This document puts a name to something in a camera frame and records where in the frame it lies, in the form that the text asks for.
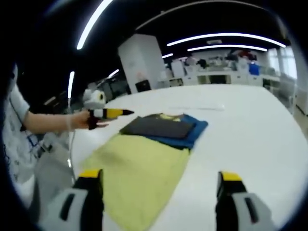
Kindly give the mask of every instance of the window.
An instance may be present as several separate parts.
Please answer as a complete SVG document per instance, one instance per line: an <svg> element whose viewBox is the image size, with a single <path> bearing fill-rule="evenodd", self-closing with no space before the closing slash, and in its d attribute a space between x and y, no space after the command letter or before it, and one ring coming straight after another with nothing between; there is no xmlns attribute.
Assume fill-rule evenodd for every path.
<svg viewBox="0 0 308 231"><path fill-rule="evenodd" d="M297 78L295 58L291 47L281 48L282 72L292 78Z"/></svg>
<svg viewBox="0 0 308 231"><path fill-rule="evenodd" d="M269 49L268 51L269 65L275 69L276 72L281 72L279 67L278 54L276 49Z"/></svg>
<svg viewBox="0 0 308 231"><path fill-rule="evenodd" d="M297 78L295 58L291 47L269 49L267 52L269 64L276 72Z"/></svg>

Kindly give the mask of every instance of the table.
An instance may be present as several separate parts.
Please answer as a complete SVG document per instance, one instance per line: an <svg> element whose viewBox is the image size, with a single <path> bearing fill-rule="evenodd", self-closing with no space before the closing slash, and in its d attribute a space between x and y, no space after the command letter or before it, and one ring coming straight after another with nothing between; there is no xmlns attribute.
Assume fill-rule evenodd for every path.
<svg viewBox="0 0 308 231"><path fill-rule="evenodd" d="M199 85L151 90L117 98L106 107L134 110L106 128L78 130L78 164L136 116L186 113L209 126L192 150L170 201L150 231L214 231L218 172L239 174L249 192L272 211L277 227L297 210L308 185L308 144L292 115L262 87ZM104 230L119 230L105 215Z"/></svg>

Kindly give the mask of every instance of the yellow towel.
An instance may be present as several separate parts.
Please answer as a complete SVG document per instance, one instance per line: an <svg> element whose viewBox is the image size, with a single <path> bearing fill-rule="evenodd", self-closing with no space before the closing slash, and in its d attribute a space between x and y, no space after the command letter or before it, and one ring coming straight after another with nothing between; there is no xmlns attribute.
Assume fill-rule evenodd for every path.
<svg viewBox="0 0 308 231"><path fill-rule="evenodd" d="M82 163L104 169L106 212L123 231L144 231L155 221L177 186L189 151L142 136L115 135Z"/></svg>

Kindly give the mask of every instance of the ceiling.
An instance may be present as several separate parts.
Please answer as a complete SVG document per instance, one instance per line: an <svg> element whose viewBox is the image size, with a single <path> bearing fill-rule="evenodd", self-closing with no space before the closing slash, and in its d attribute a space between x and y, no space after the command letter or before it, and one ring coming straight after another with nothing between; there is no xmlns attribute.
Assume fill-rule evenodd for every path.
<svg viewBox="0 0 308 231"><path fill-rule="evenodd" d="M66 90L72 70L76 73L73 95L82 92L87 83L107 77L116 69L121 70L117 48L134 33L156 36L163 55L174 53L179 57L186 55L188 48L205 46L208 39L198 39L171 47L167 47L167 43L210 33L248 33L289 44L268 11L238 3L215 2L187 6L166 13L136 30L160 13L196 1L114 0L94 24L81 50L76 49L79 37L101 1L64 0L60 1L63 4L59 6L47 4L45 9L49 11L45 11L45 16L31 30L19 60L24 72L19 79L19 85L33 83L32 87L28 84L27 87L20 87L22 92L25 92L25 98L37 103L37 97L33 97L35 90L41 95L39 101L43 102ZM219 39L223 44L277 47L252 38Z"/></svg>

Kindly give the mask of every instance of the person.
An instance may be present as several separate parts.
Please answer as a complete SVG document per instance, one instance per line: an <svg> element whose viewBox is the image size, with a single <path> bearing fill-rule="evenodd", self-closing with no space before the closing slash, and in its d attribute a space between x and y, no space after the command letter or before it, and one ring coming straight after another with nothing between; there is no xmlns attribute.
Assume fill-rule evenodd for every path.
<svg viewBox="0 0 308 231"><path fill-rule="evenodd" d="M88 111L72 115L34 114L29 111L29 104L23 99L16 84L18 68L15 64L11 74L9 90L4 101L4 124L2 130L4 158L11 180L24 206L38 217L38 202L34 202L38 194L38 186L34 175L34 167L38 160L33 134L71 129L89 128Z"/></svg>

